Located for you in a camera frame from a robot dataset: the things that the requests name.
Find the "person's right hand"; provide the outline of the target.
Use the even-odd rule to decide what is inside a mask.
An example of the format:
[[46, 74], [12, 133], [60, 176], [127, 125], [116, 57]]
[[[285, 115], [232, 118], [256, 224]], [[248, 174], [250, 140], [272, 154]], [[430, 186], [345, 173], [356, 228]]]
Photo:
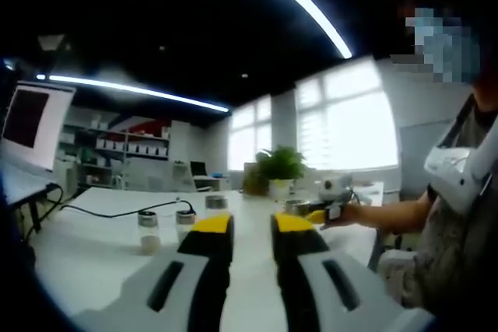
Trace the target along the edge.
[[342, 227], [348, 225], [365, 225], [366, 213], [368, 211], [368, 207], [366, 205], [360, 204], [346, 204], [342, 213], [338, 218], [332, 219], [324, 223], [320, 230], [326, 230], [333, 227]]

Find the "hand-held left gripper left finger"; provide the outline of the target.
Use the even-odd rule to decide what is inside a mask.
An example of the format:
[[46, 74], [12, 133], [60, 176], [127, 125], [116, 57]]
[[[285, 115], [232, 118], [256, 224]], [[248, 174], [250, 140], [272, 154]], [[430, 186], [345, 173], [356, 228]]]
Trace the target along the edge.
[[217, 331], [230, 286], [234, 222], [226, 213], [196, 223], [178, 248], [130, 275], [119, 296], [75, 316], [84, 331]]

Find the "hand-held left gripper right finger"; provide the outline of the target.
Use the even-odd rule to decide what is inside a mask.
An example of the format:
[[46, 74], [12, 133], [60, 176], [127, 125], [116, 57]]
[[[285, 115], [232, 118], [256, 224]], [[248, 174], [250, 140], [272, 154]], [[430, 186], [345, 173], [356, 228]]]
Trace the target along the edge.
[[290, 331], [429, 331], [434, 317], [406, 309], [382, 280], [341, 250], [330, 250], [307, 220], [271, 217], [277, 283]]

